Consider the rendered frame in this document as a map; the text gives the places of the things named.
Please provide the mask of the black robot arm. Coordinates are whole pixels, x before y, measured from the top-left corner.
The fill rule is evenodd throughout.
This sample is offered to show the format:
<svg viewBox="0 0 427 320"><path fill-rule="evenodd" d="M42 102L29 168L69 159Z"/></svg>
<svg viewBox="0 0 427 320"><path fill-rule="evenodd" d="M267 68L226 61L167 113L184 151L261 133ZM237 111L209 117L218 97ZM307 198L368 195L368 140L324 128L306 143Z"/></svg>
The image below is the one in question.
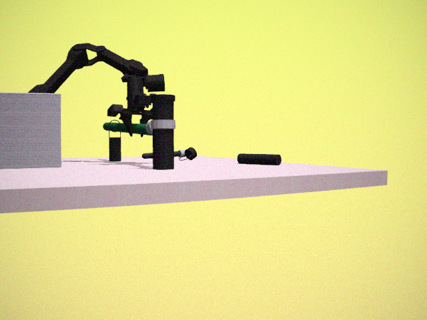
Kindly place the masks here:
<svg viewBox="0 0 427 320"><path fill-rule="evenodd" d="M87 49L97 53L93 59L87 56ZM91 66L98 61L103 61L113 68L121 71L123 76L121 80L127 83L127 91L140 90L144 92L165 91L165 81L163 74L149 75L148 69L143 66L142 62L134 59L125 59L118 54L111 52L106 47L92 45L90 43L76 44L67 53L66 61L44 82L32 88L28 93L55 93L64 81L76 70ZM150 93L146 95L137 95L133 93L131 107L135 105L145 105L146 108L152 104Z"/></svg>

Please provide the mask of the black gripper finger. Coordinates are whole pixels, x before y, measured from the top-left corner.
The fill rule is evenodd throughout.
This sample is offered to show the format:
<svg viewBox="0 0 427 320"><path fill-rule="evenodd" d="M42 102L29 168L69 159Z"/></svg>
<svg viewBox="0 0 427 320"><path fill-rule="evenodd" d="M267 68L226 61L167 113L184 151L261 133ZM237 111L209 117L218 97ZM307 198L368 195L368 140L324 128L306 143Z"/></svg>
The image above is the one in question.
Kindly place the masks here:
<svg viewBox="0 0 427 320"><path fill-rule="evenodd" d="M147 124L149 120L153 118L153 115L145 115L139 120L139 124Z"/></svg>
<svg viewBox="0 0 427 320"><path fill-rule="evenodd" d="M130 134L130 137L132 137L132 133L133 133L133 131L132 131L132 115L133 114L131 114L131 113L124 113L123 115L121 115L119 117L119 119L121 119L123 121L124 125L126 126L128 132Z"/></svg>

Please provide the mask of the green cylinder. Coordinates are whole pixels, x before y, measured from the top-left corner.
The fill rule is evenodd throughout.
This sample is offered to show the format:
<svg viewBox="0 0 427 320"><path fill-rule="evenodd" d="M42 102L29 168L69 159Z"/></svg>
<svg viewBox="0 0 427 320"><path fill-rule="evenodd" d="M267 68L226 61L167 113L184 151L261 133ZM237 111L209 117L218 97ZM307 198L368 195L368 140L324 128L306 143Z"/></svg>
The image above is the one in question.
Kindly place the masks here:
<svg viewBox="0 0 427 320"><path fill-rule="evenodd" d="M135 124L132 123L132 131L136 134L142 134L142 135L153 135L147 132L145 128L146 124ZM109 127L111 130L109 130ZM120 133L129 133L124 123L109 123L106 122L103 124L103 129L106 131L115 131Z"/></svg>

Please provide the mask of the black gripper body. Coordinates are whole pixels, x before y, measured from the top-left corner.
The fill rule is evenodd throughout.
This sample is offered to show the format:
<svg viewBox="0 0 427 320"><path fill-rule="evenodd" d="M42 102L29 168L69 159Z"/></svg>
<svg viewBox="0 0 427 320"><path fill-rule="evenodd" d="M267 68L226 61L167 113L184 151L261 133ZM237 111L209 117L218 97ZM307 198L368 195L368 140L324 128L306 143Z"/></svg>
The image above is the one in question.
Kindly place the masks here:
<svg viewBox="0 0 427 320"><path fill-rule="evenodd" d="M133 93L137 93L137 95L143 95L143 91L140 90L131 90L127 92L127 97L126 97L126 101L127 101L127 108L123 108L123 105L116 105L116 104L112 104L108 109L107 109L107 116L110 117L117 117L119 114L120 116L123 115L124 113L131 113L133 115L141 115L141 118L144 117L145 115L153 115L153 108L150 110L144 110L145 109L145 105L135 105L133 107L131 107L131 99L133 97Z"/></svg>

